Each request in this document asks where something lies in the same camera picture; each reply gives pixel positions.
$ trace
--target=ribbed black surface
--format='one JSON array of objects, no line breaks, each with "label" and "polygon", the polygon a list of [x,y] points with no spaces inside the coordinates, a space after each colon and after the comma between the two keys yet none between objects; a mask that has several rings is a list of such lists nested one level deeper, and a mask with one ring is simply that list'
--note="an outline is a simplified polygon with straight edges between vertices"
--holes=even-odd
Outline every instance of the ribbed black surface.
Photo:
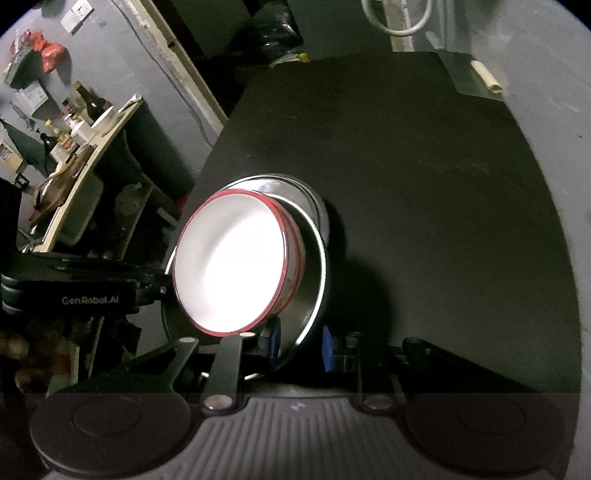
[{"label": "ribbed black surface", "polygon": [[[69,477],[52,473],[46,480]],[[417,452],[396,424],[344,398],[253,398],[203,422],[175,459],[141,480],[460,480]],[[521,480],[550,480],[543,471]]]}]

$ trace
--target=white cable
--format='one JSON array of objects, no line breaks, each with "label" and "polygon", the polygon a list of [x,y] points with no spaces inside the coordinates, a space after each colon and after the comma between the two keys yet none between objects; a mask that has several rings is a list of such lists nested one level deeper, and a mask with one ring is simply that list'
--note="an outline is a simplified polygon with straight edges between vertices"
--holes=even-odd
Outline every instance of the white cable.
[{"label": "white cable", "polygon": [[431,11],[433,10],[433,0],[427,0],[427,6],[425,7],[425,13],[423,14],[422,19],[419,20],[418,23],[416,23],[416,25],[413,25],[412,27],[407,28],[406,30],[392,30],[392,29],[386,27],[385,25],[383,25],[379,21],[378,17],[375,16],[374,11],[372,10],[372,8],[369,4],[372,1],[375,1],[375,0],[361,0],[361,6],[363,7],[363,13],[365,14],[367,19],[369,20],[369,23],[371,23],[378,30],[384,32],[386,35],[390,35],[391,37],[408,37],[410,35],[415,34],[416,32],[421,30],[426,25],[427,21],[429,21],[429,18],[431,17]]}]

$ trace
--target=screw head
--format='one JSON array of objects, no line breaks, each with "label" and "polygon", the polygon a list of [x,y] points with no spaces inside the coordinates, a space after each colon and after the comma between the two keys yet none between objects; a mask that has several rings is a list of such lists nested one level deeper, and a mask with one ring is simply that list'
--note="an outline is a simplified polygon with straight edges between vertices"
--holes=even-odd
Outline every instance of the screw head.
[{"label": "screw head", "polygon": [[381,393],[367,396],[363,403],[371,410],[387,410],[394,406],[394,400],[388,395]]},{"label": "screw head", "polygon": [[209,410],[223,410],[232,406],[232,398],[222,394],[208,395],[203,401],[203,405]]}]

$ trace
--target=brown bottle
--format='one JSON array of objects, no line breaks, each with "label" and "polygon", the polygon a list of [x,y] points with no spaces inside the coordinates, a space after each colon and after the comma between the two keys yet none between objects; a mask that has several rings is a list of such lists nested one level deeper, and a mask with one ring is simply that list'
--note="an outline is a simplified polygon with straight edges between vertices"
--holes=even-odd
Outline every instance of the brown bottle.
[{"label": "brown bottle", "polygon": [[88,90],[86,90],[80,82],[75,82],[72,86],[78,91],[78,93],[84,100],[88,116],[93,121],[96,122],[98,118],[103,113],[105,113],[105,110],[112,106],[112,104],[104,98],[99,97],[94,93],[90,93]]}]

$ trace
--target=blue part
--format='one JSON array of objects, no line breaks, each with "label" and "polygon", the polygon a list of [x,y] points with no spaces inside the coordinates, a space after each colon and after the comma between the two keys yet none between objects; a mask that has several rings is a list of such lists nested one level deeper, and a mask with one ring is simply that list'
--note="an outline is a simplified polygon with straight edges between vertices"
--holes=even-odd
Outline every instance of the blue part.
[{"label": "blue part", "polygon": [[277,353],[279,352],[278,344],[281,342],[281,324],[277,322],[277,327],[273,330],[271,337],[269,338],[269,351],[267,352],[267,358],[274,365],[277,361]]},{"label": "blue part", "polygon": [[324,362],[324,371],[332,372],[335,370],[332,335],[326,325],[322,328],[322,361]]}]

